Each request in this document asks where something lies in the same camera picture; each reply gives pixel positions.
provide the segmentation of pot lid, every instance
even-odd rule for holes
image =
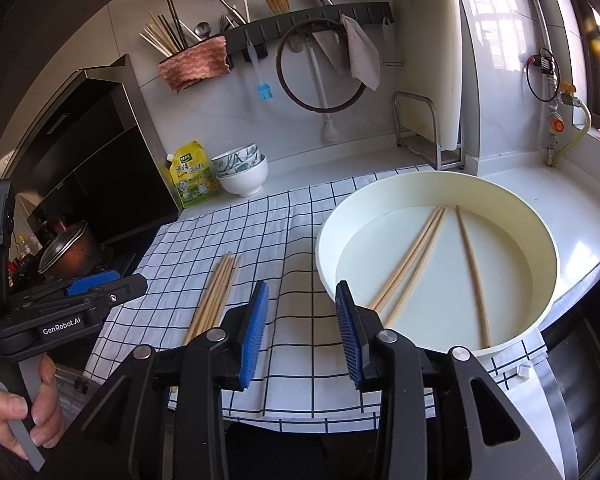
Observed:
[[[42,253],[42,258],[40,258],[40,264],[38,265],[38,272],[40,274],[47,272],[51,266],[67,252],[69,247],[84,234],[86,229],[87,221],[83,220],[77,224],[72,224],[64,233],[60,233],[56,236],[45,249],[45,252]]]

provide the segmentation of white round tray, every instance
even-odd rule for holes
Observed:
[[[350,195],[324,223],[316,265],[334,299],[347,280],[366,306],[402,260],[435,206],[449,206],[436,245],[391,328],[417,346],[447,352],[466,346],[481,356],[505,349],[535,329],[554,300],[560,265],[554,239],[536,212],[512,192],[461,173],[407,173]],[[455,208],[474,248],[491,347],[480,319]],[[384,321],[402,286],[382,311]]]

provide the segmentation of human hand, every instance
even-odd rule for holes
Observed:
[[[58,444],[65,428],[56,385],[56,365],[47,355],[40,361],[40,378],[42,384],[31,408],[31,416],[36,425],[30,436],[36,446],[50,448]],[[7,420],[22,420],[26,418],[27,412],[25,399],[0,391],[0,444],[24,460],[27,456],[11,433]]]

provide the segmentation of pink sponge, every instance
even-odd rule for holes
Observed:
[[[159,68],[162,78],[175,91],[201,79],[228,74],[226,40],[218,36],[203,41],[164,60]]]

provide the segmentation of white and black grid cloth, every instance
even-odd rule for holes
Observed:
[[[303,187],[163,226],[136,271],[147,278],[147,294],[112,309],[85,375],[104,382],[139,344],[180,346],[211,270],[231,251],[242,256],[242,266],[227,307],[247,303],[255,282],[266,280],[269,314],[256,376],[244,392],[222,392],[224,416],[279,431],[376,428],[380,393],[361,394],[349,379],[335,307],[315,269],[315,241],[350,193],[397,173],[428,169]],[[544,358],[535,331],[482,364],[508,390],[524,380],[521,365]],[[173,407],[177,394],[171,401]],[[426,405],[431,415],[431,394]]]

